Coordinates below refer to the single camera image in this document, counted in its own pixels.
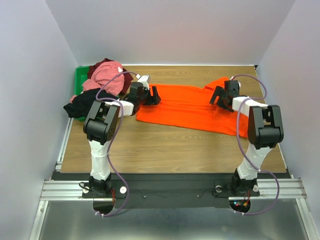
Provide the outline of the orange t shirt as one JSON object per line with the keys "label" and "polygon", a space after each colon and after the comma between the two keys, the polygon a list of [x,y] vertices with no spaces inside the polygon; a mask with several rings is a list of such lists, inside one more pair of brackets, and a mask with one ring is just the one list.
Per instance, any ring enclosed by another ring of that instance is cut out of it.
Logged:
{"label": "orange t shirt", "polygon": [[136,120],[235,136],[237,113],[210,104],[216,87],[223,87],[227,80],[227,77],[222,77],[203,88],[153,84],[161,101],[158,105],[141,106]]}

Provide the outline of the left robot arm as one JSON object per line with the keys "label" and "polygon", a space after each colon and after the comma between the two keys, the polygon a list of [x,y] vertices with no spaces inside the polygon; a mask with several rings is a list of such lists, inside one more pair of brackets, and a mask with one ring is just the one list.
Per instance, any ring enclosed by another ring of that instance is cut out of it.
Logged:
{"label": "left robot arm", "polygon": [[157,87],[149,86],[144,80],[132,83],[129,93],[122,100],[102,97],[93,102],[83,125],[91,153],[88,184],[80,184],[84,193],[93,193],[99,197],[111,193],[111,165],[108,157],[123,117],[134,116],[141,106],[156,106],[160,102]]}

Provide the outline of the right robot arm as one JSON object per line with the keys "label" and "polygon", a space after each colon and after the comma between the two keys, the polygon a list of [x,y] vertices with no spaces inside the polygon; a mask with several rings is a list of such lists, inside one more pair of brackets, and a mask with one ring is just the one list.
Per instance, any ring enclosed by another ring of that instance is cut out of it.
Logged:
{"label": "right robot arm", "polygon": [[246,192],[257,192],[257,177],[261,165],[269,152],[282,142],[284,129],[281,109],[278,105],[260,103],[245,95],[240,95],[240,83],[237,80],[224,81],[223,87],[218,86],[210,99],[210,104],[229,112],[237,112],[236,137],[240,145],[240,116],[248,117],[247,151],[240,146],[243,161],[236,168],[231,182],[230,191],[235,195]]}

